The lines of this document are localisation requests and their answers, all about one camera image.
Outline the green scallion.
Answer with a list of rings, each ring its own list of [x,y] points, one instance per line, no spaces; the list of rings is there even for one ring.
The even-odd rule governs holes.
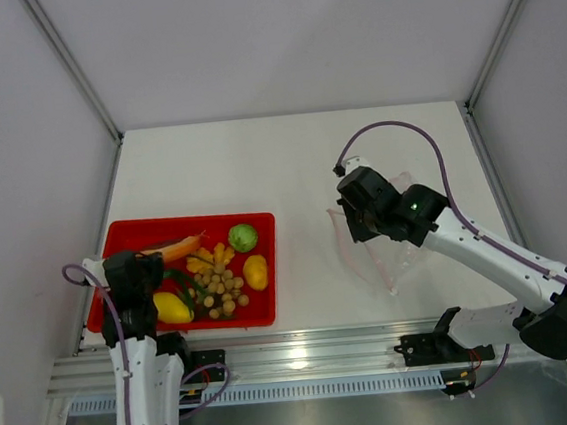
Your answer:
[[[166,269],[163,279],[176,283],[176,294],[189,309],[195,308],[199,296],[204,298],[207,295],[207,291],[197,280],[178,269]]]

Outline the clear zip top bag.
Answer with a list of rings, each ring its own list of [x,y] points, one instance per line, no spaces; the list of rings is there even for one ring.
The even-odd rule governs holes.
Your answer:
[[[335,208],[327,213],[335,231],[337,252],[345,269],[359,282],[366,283],[374,294],[381,291],[398,296],[424,269],[432,252],[407,241],[395,242],[378,235],[367,242],[355,243],[348,227],[346,213],[337,197]]]

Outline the brown longan bunch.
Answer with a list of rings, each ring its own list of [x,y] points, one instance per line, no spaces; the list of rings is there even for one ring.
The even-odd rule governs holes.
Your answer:
[[[250,303],[245,289],[244,279],[224,265],[195,273],[186,283],[186,295],[192,304],[193,319],[235,319],[237,312]]]

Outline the green round vegetable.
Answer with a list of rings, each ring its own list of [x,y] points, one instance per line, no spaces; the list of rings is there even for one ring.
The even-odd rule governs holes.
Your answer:
[[[228,232],[228,243],[238,253],[252,251],[259,241],[259,234],[255,227],[249,224],[238,224]]]

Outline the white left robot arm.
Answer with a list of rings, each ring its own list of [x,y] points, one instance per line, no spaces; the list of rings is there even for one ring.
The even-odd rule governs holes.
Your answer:
[[[161,254],[123,251],[82,264],[88,283],[103,294],[101,333],[114,370],[116,425],[179,425],[180,383],[195,363],[179,333],[156,333]]]

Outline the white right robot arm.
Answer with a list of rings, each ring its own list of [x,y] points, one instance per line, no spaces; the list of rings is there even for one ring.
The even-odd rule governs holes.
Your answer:
[[[400,192],[371,167],[336,166],[339,205],[355,242],[384,236],[449,257],[503,288],[515,302],[485,309],[452,307],[432,333],[436,354],[457,360],[468,349],[523,343],[567,359],[567,266],[464,224],[449,199],[424,185]]]

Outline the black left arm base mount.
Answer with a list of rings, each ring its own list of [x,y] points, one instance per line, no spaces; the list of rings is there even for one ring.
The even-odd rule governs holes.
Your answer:
[[[219,383],[225,379],[225,372],[213,364],[226,364],[226,351],[223,349],[192,352],[190,363],[186,368],[182,384]]]

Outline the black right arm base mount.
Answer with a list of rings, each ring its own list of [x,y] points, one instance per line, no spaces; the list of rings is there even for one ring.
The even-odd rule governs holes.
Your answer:
[[[393,350],[403,357],[408,367],[489,361],[495,357],[491,345],[466,349],[447,335],[433,333],[404,335]]]

